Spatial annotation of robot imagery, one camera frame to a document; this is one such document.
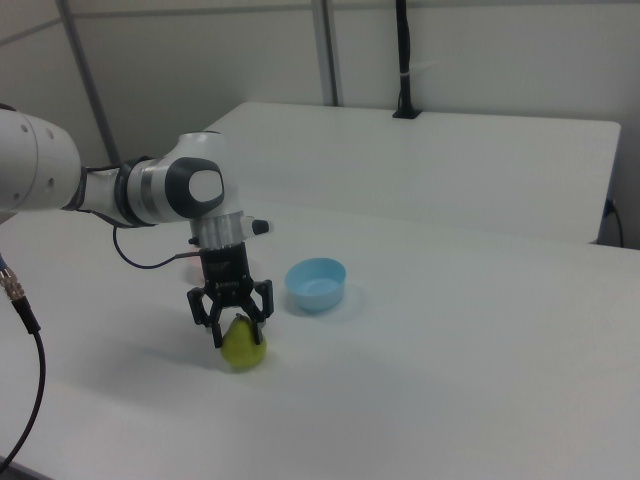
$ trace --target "black cable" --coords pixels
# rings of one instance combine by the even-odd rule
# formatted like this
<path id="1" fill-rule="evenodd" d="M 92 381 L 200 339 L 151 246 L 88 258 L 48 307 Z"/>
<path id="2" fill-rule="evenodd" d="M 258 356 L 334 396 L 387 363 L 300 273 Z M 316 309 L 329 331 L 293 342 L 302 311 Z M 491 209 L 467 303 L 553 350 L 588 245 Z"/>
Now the black cable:
<path id="1" fill-rule="evenodd" d="M 122 252 L 120 249 L 120 245 L 118 245 L 118 227 L 113 227 L 113 246 L 116 247 L 116 251 L 118 255 L 127 262 L 132 267 L 141 268 L 142 270 L 153 270 L 154 268 L 164 267 L 166 264 L 173 262 L 174 260 L 178 260 L 180 258 L 188 258 L 188 257 L 199 257 L 200 252 L 191 252 L 191 253 L 179 253 L 174 255 L 171 258 L 168 258 L 164 262 L 156 263 L 155 265 L 140 265 L 139 263 L 135 263 Z"/>
<path id="2" fill-rule="evenodd" d="M 38 416 L 38 411 L 40 410 L 40 404 L 42 403 L 42 396 L 44 394 L 44 382 L 47 376 L 47 364 L 44 357 L 44 346 L 42 345 L 42 338 L 40 338 L 39 332 L 33 333 L 33 338 L 36 341 L 36 346 L 38 347 L 38 360 L 40 361 L 40 380 L 38 380 L 38 393 L 36 394 L 36 401 L 33 404 L 33 409 L 31 410 L 31 416 L 29 417 L 29 422 L 22 432 L 22 436 L 11 450 L 11 453 L 5 458 L 2 465 L 0 465 L 0 475 L 4 472 L 8 467 L 14 457 L 18 454 L 22 445 L 27 440 L 31 429 L 33 428 L 33 424 L 36 421 L 36 417 Z"/>
<path id="3" fill-rule="evenodd" d="M 620 238 L 620 248 L 624 248 L 624 235 L 622 233 L 622 220 L 620 220 L 620 214 L 618 213 L 618 209 L 615 204 L 611 204 L 611 213 L 613 213 L 616 217 L 616 223 L 618 224 L 618 235 Z"/>

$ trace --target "connector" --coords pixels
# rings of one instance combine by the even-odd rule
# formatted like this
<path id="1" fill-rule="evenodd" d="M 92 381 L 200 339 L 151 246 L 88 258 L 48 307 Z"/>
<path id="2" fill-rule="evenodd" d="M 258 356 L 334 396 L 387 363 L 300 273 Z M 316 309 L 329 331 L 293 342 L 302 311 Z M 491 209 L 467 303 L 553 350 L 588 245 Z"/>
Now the connector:
<path id="1" fill-rule="evenodd" d="M 7 292 L 7 296 L 9 300 L 11 300 L 11 304 L 13 308 L 16 309 L 22 323 L 31 335 L 40 331 L 40 325 L 38 325 L 38 321 L 36 320 L 35 315 L 31 311 L 31 305 L 29 305 L 29 300 L 24 294 L 24 289 L 20 282 L 18 281 L 18 277 L 13 273 L 7 264 L 2 260 L 0 256 L 0 266 L 4 267 L 0 270 L 0 285 L 4 288 L 4 291 Z"/>
<path id="2" fill-rule="evenodd" d="M 7 296 L 12 302 L 24 298 L 24 289 L 20 285 L 16 274 L 9 267 L 0 270 L 0 285 L 7 292 Z"/>

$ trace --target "black joint cap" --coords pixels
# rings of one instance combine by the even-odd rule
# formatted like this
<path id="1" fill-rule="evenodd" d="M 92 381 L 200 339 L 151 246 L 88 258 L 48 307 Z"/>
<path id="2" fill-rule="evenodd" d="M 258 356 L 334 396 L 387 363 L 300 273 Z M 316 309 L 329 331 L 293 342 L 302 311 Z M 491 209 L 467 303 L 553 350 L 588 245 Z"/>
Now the black joint cap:
<path id="1" fill-rule="evenodd" d="M 251 229 L 256 235 L 261 235 L 269 231 L 269 222 L 266 220 L 254 220 L 251 223 Z"/>

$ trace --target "white wall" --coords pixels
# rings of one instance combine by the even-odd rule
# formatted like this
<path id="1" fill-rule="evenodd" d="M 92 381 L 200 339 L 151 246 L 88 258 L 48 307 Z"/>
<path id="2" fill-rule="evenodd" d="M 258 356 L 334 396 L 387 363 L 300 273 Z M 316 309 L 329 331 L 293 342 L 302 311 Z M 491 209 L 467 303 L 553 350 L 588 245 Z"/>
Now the white wall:
<path id="1" fill-rule="evenodd" d="M 248 100 L 325 101 L 309 0 L 71 7 L 123 160 L 163 155 Z"/>
<path id="2" fill-rule="evenodd" d="M 344 105 L 395 108 L 395 13 L 358 7 L 335 4 Z M 408 14 L 412 62 L 436 62 L 413 76 L 416 106 L 622 125 L 612 193 L 627 244 L 640 248 L 640 5 L 411 8 Z M 612 227 L 611 218 L 604 239 L 616 245 Z"/>
<path id="3" fill-rule="evenodd" d="M 54 0 L 0 5 L 0 102 L 66 129 L 85 164 L 108 163 Z"/>

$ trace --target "cable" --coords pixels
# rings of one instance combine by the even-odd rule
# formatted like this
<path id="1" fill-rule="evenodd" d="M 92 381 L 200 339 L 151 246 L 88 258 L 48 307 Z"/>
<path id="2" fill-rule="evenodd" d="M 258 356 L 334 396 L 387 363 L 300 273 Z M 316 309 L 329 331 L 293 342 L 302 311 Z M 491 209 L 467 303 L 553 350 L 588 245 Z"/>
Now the cable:
<path id="1" fill-rule="evenodd" d="M 620 248 L 624 248 L 624 235 L 622 233 L 622 220 L 620 220 L 620 214 L 618 213 L 618 209 L 616 208 L 615 203 L 611 204 L 611 213 L 613 213 L 616 217 L 616 223 L 618 224 L 618 235 L 620 238 Z"/>
<path id="2" fill-rule="evenodd" d="M 44 346 L 42 345 L 42 338 L 40 338 L 39 332 L 35 332 L 33 334 L 33 338 L 36 341 L 36 346 L 38 347 L 38 360 L 40 362 L 40 379 L 38 380 L 38 393 L 36 394 L 36 401 L 33 404 L 31 416 L 29 417 L 27 426 L 22 432 L 22 436 L 13 447 L 13 450 L 11 450 L 11 453 L 9 453 L 4 462 L 2 462 L 2 465 L 0 465 L 0 475 L 2 475 L 2 472 L 4 472 L 7 468 L 9 468 L 9 464 L 18 454 L 18 452 L 22 448 L 22 445 L 24 445 L 24 442 L 27 440 L 29 433 L 31 433 L 31 429 L 33 428 L 33 424 L 36 422 L 36 417 L 38 416 L 38 411 L 40 410 L 40 404 L 42 403 L 42 397 L 44 395 L 44 382 L 47 376 L 47 363 L 44 356 Z"/>
<path id="3" fill-rule="evenodd" d="M 31 305 L 29 305 L 29 301 L 24 293 L 24 289 L 22 285 L 18 281 L 18 277 L 13 273 L 5 261 L 2 259 L 2 255 L 0 255 L 0 285 L 4 288 L 4 291 L 7 293 L 9 300 L 11 300 L 11 304 L 13 308 L 15 308 L 16 312 L 20 316 L 22 323 L 27 329 L 29 334 L 33 335 L 34 340 L 36 341 L 36 346 L 38 347 L 38 360 L 40 363 L 40 379 L 38 380 L 38 393 L 36 394 L 36 401 L 33 404 L 33 409 L 31 410 L 31 416 L 29 417 L 29 421 L 27 422 L 27 426 L 25 427 L 20 439 L 15 444 L 7 458 L 4 459 L 2 464 L 0 464 L 0 475 L 4 472 L 14 457 L 18 454 L 24 442 L 27 440 L 31 429 L 33 428 L 33 424 L 36 421 L 36 417 L 38 416 L 38 411 L 40 411 L 40 405 L 42 404 L 42 397 L 44 395 L 44 383 L 47 376 L 47 364 L 45 361 L 44 355 L 44 346 L 42 345 L 42 338 L 40 338 L 40 325 L 38 325 L 38 320 L 36 319 L 33 311 L 31 310 Z"/>
<path id="4" fill-rule="evenodd" d="M 179 253 L 177 255 L 174 255 L 171 258 L 168 258 L 164 262 L 156 263 L 155 265 L 140 265 L 139 263 L 135 263 L 134 261 L 129 260 L 129 258 L 120 249 L 120 245 L 118 245 L 118 227 L 113 227 L 113 246 L 116 247 L 116 251 L 118 252 L 118 255 L 120 255 L 120 257 L 125 262 L 127 262 L 132 267 L 140 268 L 142 270 L 153 270 L 154 268 L 164 267 L 168 263 L 171 263 L 174 260 L 178 260 L 180 258 L 199 257 L 200 256 L 200 252 Z"/>

